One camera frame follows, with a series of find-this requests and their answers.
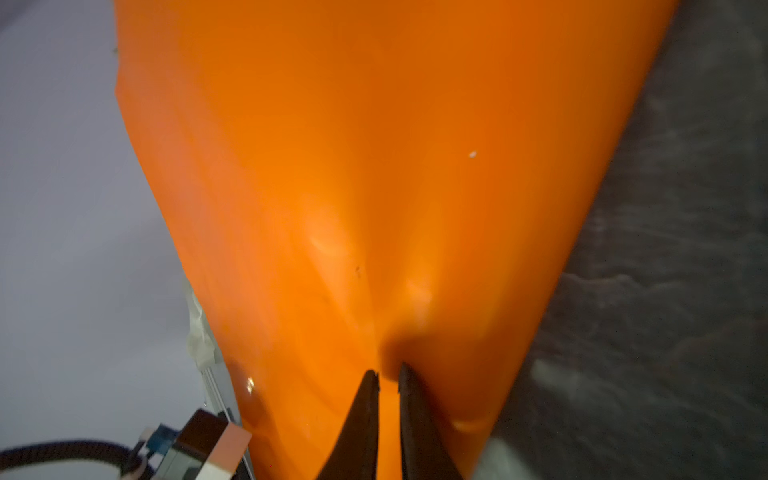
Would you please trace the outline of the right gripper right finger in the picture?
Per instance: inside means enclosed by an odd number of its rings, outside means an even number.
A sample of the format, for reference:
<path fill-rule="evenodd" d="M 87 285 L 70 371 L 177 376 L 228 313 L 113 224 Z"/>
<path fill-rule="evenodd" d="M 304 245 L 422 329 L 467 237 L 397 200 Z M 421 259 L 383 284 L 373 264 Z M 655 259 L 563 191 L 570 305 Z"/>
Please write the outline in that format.
<path fill-rule="evenodd" d="M 433 419 L 426 390 L 407 363 L 398 378 L 402 478 L 461 480 Z"/>

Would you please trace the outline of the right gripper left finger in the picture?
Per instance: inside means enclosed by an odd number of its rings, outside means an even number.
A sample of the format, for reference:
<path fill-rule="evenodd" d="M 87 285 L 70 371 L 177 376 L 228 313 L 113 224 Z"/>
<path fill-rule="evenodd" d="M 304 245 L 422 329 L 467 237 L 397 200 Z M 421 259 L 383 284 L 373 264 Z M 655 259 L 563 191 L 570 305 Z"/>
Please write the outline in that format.
<path fill-rule="evenodd" d="M 317 480 L 374 480 L 379 440 L 378 374 L 363 375 L 339 437 Z"/>

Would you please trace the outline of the orange wrapping paper sheet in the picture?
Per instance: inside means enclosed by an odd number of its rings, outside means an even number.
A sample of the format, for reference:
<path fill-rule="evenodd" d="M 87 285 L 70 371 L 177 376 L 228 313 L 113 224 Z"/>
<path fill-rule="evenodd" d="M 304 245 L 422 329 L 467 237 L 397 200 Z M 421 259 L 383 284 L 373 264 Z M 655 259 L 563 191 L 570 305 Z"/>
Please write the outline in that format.
<path fill-rule="evenodd" d="M 262 479 L 310 479 L 368 370 L 470 475 L 673 1 L 118 1 L 124 124 Z"/>

